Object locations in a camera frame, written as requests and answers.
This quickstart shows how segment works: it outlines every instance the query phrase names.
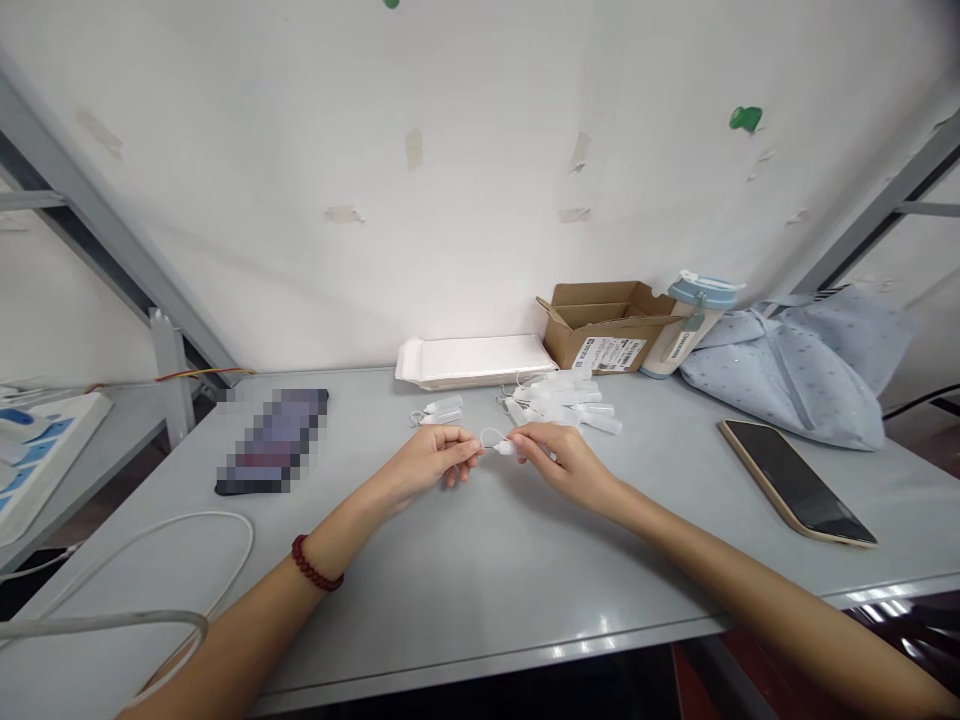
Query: water bottle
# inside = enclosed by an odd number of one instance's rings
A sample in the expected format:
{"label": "water bottle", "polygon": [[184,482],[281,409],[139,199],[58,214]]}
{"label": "water bottle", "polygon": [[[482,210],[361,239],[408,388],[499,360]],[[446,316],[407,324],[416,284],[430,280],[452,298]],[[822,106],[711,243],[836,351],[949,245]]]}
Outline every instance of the water bottle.
{"label": "water bottle", "polygon": [[669,377],[710,332],[720,316],[736,305],[737,290],[741,287],[681,270],[680,278],[670,286],[667,294],[677,301],[670,314],[686,320],[663,328],[640,366],[640,372],[658,380]]}

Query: green sticker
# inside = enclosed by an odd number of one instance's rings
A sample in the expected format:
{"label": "green sticker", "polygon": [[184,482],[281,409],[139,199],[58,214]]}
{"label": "green sticker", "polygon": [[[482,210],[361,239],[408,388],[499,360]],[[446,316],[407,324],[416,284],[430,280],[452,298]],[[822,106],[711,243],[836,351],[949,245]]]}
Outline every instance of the green sticker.
{"label": "green sticker", "polygon": [[730,129],[743,128],[747,132],[756,132],[761,117],[763,117],[763,110],[758,107],[738,107],[730,115]]}

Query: cardboard box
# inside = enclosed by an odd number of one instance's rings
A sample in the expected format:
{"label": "cardboard box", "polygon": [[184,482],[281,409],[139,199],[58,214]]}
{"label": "cardboard box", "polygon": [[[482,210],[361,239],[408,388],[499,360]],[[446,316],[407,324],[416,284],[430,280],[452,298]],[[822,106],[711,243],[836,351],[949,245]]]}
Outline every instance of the cardboard box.
{"label": "cardboard box", "polygon": [[635,372],[663,327],[682,319],[670,315],[673,298],[642,282],[557,285],[552,303],[537,302],[549,314],[543,344],[564,370]]}

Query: black cable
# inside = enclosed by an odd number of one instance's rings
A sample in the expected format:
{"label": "black cable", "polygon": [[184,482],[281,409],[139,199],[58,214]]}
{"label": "black cable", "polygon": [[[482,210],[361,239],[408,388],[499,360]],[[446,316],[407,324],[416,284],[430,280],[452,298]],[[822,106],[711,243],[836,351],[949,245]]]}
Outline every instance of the black cable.
{"label": "black cable", "polygon": [[888,412],[886,415],[883,416],[883,419],[889,420],[890,418],[894,418],[900,413],[905,413],[910,408],[916,407],[921,403],[929,402],[930,400],[933,400],[934,398],[940,395],[946,395],[948,392],[954,392],[955,390],[960,390],[960,383],[957,383],[956,385],[947,385],[945,388],[934,390],[932,393],[927,393],[926,395],[922,395],[921,397],[918,397],[916,400],[911,400],[906,405],[901,405],[896,410]]}

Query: metal shelf frame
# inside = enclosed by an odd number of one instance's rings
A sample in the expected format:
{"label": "metal shelf frame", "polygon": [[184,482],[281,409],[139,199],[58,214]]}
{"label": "metal shelf frame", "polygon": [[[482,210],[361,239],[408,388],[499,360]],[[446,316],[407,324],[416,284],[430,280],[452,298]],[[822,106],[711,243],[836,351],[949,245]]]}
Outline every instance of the metal shelf frame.
{"label": "metal shelf frame", "polygon": [[[196,369],[235,367],[219,338],[0,72],[0,211],[32,210],[139,317],[159,308]],[[219,389],[229,377],[204,376]]]}
{"label": "metal shelf frame", "polygon": [[940,125],[936,134],[837,238],[793,292],[830,289],[907,215],[960,218],[960,204],[923,202],[923,196],[958,160],[960,111]]}

